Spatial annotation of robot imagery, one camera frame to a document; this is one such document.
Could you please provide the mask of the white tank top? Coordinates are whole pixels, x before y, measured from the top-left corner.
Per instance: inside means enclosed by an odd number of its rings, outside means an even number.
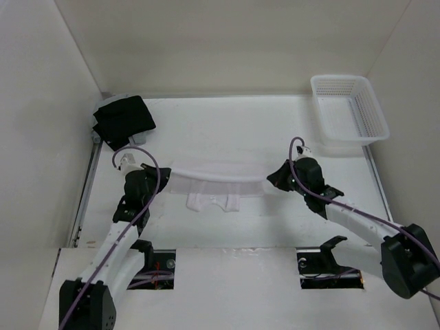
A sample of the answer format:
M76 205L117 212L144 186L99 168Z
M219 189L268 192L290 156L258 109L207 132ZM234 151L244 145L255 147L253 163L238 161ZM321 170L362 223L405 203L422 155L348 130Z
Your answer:
M186 207L201 212L210 205L240 211L242 198L264 195L265 168L259 164L181 161L172 165L170 191L186 196Z

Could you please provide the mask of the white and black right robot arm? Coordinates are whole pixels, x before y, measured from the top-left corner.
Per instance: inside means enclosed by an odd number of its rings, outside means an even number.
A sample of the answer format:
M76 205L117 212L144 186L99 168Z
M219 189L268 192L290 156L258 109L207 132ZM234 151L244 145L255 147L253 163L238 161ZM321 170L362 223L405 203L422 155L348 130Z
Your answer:
M412 298L439 278L439 259L422 227L390 223L350 206L342 191L325 183L314 158L286 160L267 180L279 190L302 195L312 212L374 247L380 255L379 274L399 297Z

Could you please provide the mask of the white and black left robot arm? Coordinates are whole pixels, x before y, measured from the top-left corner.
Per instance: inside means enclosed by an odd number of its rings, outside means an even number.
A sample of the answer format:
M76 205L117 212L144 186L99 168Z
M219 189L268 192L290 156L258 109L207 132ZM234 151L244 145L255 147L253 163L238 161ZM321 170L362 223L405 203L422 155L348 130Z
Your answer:
M106 239L87 268L59 290L59 329L113 329L117 304L137 273L154 266L151 242L140 239L149 206L166 187L170 168L142 164L126 173L124 194Z

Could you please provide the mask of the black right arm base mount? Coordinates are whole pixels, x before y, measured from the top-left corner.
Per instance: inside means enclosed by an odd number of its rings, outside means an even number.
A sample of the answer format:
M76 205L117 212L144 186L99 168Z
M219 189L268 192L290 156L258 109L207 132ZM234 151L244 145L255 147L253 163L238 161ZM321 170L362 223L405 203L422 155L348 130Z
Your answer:
M339 265L333 255L345 236L335 236L317 247L296 250L301 289L364 289L360 270Z

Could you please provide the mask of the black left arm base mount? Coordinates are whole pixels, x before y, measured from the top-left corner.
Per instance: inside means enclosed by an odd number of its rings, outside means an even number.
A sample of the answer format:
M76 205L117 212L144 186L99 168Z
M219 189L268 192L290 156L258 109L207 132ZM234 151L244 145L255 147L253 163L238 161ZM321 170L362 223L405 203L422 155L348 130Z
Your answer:
M132 250L141 252L144 266L131 280L130 290L168 290L174 289L176 251L156 250L150 241L138 240Z

